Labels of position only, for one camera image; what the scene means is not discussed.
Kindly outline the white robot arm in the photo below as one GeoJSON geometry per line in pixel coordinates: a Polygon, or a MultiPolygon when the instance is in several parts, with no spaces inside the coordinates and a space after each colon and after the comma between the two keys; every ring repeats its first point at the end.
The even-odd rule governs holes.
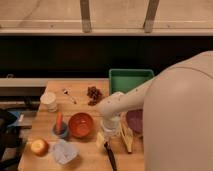
{"type": "Polygon", "coordinates": [[[213,51],[176,63],[98,104],[106,137],[118,117],[143,111],[145,171],[213,171],[213,51]]]}

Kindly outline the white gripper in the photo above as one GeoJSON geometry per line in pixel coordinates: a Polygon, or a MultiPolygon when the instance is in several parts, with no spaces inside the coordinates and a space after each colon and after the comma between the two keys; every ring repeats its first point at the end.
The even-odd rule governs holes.
{"type": "MultiPolygon", "coordinates": [[[[120,119],[118,116],[106,118],[104,117],[101,121],[101,127],[105,137],[116,136],[120,129],[120,119]]],[[[96,146],[98,149],[102,149],[105,143],[105,137],[101,132],[97,133],[96,146]]]]}

